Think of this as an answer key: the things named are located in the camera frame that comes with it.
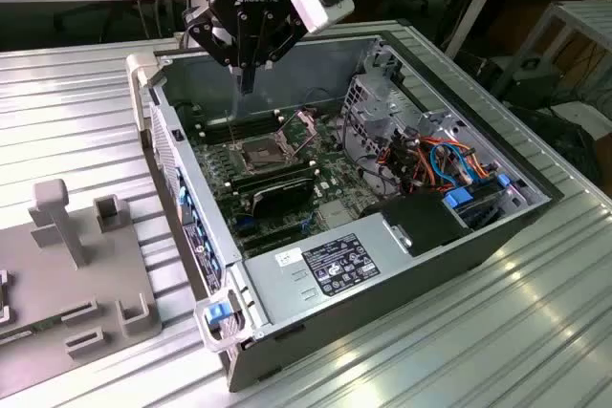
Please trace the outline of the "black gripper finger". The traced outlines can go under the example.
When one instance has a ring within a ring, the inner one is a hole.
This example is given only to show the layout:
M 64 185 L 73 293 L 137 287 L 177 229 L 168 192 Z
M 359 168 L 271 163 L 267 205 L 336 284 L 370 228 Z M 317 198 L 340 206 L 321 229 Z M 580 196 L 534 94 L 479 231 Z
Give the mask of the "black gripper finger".
M 249 14 L 245 0 L 203 0 L 186 16 L 186 32 L 233 75 L 237 91 L 249 92 Z
M 296 11 L 287 13 L 265 11 L 254 41 L 250 65 L 247 67 L 247 93 L 253 91 L 256 70 L 269 61 L 275 63 L 283 57 L 306 33 Z

